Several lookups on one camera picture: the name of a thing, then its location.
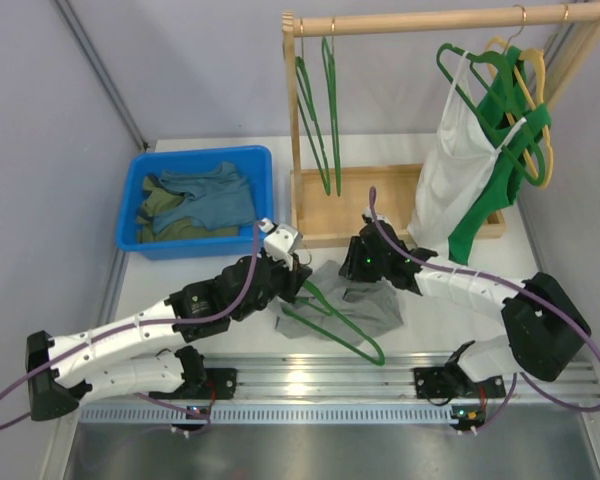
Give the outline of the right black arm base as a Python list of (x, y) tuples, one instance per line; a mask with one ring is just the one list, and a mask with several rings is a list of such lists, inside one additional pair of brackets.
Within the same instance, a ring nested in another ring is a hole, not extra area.
[(460, 368), (459, 360), (476, 341), (462, 344), (443, 365), (413, 369), (416, 396), (435, 406), (445, 406), (456, 398), (480, 396), (484, 382), (473, 381)]

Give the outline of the grey tank top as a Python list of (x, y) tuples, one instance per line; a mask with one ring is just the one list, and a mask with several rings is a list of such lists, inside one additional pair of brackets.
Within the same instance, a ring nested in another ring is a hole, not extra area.
[[(309, 281), (335, 310), (372, 338), (403, 325), (399, 301), (387, 282), (353, 282), (341, 277), (339, 270), (340, 265), (329, 260), (309, 277)], [(331, 313), (306, 289), (300, 290), (295, 303), (281, 302), (275, 311), (275, 330), (289, 339), (306, 336), (320, 340), (326, 338), (297, 319), (302, 317), (352, 345), (363, 343), (360, 334)]]

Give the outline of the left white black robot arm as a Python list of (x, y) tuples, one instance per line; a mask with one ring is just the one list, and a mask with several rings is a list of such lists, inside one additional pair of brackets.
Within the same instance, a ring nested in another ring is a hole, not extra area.
[(26, 341), (30, 416), (63, 417), (102, 398), (135, 393), (191, 398), (205, 388), (193, 342), (228, 331), (274, 300), (292, 302), (311, 275), (293, 255), (245, 256), (123, 320), (73, 335), (39, 331)]

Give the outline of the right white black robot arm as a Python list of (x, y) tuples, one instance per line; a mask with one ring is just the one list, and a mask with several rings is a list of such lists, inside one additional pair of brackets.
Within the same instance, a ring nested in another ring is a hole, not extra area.
[(465, 274), (433, 250), (408, 249), (383, 217), (364, 213), (364, 226), (349, 243), (339, 274), (354, 282), (388, 281), (398, 290), (447, 300), (500, 322), (504, 334), (463, 343), (445, 362), (441, 377), (450, 397), (466, 397), (483, 382), (527, 373), (553, 382), (591, 333), (559, 282), (538, 272), (502, 284), (480, 273)]

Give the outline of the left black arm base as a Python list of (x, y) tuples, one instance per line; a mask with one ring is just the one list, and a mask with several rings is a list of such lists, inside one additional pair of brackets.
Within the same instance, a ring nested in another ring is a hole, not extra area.
[(183, 383), (173, 392), (150, 391), (149, 396), (159, 400), (230, 400), (237, 386), (234, 368), (210, 368), (204, 365), (204, 356), (187, 346), (177, 350), (175, 357), (183, 367)]

